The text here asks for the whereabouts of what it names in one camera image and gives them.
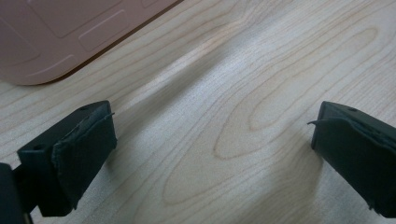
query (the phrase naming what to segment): light wood surface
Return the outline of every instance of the light wood surface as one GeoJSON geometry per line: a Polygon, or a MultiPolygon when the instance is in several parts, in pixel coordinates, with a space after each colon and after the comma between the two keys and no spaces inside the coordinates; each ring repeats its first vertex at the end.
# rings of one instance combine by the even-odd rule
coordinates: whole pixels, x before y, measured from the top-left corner
{"type": "Polygon", "coordinates": [[[36,223],[396,223],[312,149],[324,100],[396,126],[396,2],[185,0],[62,81],[0,82],[0,159],[109,100],[119,145],[36,223]]]}

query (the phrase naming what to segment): wood grain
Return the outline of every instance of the wood grain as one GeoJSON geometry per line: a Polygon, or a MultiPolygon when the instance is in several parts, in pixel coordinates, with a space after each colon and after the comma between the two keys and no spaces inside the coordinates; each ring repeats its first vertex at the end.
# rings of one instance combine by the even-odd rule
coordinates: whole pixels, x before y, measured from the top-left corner
{"type": "Polygon", "coordinates": [[[119,145],[36,223],[396,223],[309,146],[322,101],[396,126],[395,1],[185,0],[62,81],[0,82],[0,158],[81,105],[119,145]]]}

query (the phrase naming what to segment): black object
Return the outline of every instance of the black object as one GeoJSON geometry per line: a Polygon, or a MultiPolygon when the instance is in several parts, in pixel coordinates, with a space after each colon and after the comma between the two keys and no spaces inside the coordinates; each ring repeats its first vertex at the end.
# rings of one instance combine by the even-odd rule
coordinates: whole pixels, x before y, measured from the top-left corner
{"type": "Polygon", "coordinates": [[[0,223],[29,223],[37,205],[44,217],[69,214],[116,144],[108,101],[56,123],[18,150],[14,171],[0,163],[0,223]]]}
{"type": "Polygon", "coordinates": [[[384,217],[396,217],[396,129],[349,106],[323,102],[311,147],[384,217]]]}

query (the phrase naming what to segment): wooden table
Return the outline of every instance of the wooden table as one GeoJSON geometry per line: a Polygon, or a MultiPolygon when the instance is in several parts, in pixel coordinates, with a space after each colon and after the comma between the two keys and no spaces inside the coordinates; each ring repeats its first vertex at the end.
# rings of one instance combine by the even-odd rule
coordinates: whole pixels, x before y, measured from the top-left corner
{"type": "Polygon", "coordinates": [[[309,146],[320,103],[396,126],[395,1],[185,0],[73,76],[0,82],[0,159],[109,100],[119,144],[36,223],[396,223],[309,146]]]}

